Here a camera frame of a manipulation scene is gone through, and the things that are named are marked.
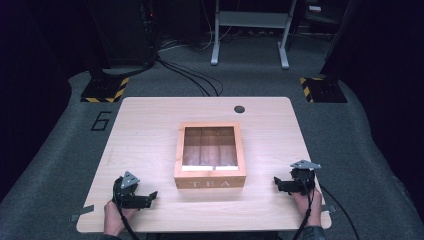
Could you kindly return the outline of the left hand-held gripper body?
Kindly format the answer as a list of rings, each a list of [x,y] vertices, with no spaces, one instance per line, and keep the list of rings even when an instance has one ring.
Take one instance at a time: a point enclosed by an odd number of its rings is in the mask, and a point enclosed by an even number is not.
[[[139,181],[139,178],[126,171],[123,176],[120,176],[114,182],[112,201],[125,209],[148,208],[149,197],[135,194]]]

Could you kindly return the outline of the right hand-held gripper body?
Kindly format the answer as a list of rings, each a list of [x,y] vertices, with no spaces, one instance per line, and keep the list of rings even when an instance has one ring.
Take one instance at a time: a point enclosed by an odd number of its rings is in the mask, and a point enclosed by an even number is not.
[[[315,170],[321,165],[307,160],[300,160],[291,164],[291,181],[279,181],[279,190],[287,193],[307,195],[315,188]]]

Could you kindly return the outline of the wooden tea box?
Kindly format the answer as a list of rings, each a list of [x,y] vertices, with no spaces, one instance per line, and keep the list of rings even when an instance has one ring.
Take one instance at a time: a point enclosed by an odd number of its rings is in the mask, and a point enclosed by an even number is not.
[[[174,181],[178,189],[241,188],[246,180],[238,122],[183,122]]]

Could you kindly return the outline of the person's right hand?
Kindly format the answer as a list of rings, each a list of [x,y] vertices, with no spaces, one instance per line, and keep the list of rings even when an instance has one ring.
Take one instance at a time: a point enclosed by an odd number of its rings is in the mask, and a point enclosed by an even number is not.
[[[310,209],[310,215],[306,222],[306,226],[320,226],[322,212],[322,194],[318,189],[314,189],[310,196],[303,196],[300,193],[292,193],[297,208],[302,216],[306,215]]]

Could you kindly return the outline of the black equipment cabinet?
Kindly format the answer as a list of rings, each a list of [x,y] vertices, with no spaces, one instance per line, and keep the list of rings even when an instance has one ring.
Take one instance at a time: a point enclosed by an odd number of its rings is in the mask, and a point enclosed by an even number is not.
[[[150,68],[157,53],[150,0],[87,0],[110,66]]]

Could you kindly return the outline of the white metal stand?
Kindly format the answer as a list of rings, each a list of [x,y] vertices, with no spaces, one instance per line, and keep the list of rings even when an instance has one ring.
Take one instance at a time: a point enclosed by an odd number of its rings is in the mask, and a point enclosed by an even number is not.
[[[216,66],[219,62],[220,52],[220,27],[254,27],[283,30],[283,36],[277,43],[280,64],[284,70],[289,69],[286,51],[286,43],[294,16],[297,0],[291,0],[287,13],[264,13],[264,12],[239,12],[223,11],[220,9],[220,0],[215,0],[215,26],[214,45],[211,55],[211,65]]]

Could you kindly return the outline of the black yellow striped base plate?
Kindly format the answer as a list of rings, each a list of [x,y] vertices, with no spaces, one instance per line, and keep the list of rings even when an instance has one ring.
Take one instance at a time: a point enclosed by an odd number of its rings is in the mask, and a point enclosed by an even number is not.
[[[101,103],[118,102],[122,97],[128,78],[112,78],[109,80],[91,80],[81,94],[81,102]]]
[[[300,83],[310,103],[346,103],[347,99],[338,83],[331,83],[323,78],[302,77]]]

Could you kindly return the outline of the black upright post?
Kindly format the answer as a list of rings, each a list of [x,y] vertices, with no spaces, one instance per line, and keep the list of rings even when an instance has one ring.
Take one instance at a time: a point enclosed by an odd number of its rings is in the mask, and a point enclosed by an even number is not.
[[[360,40],[366,0],[349,0],[339,31],[321,72],[329,86],[337,84]]]

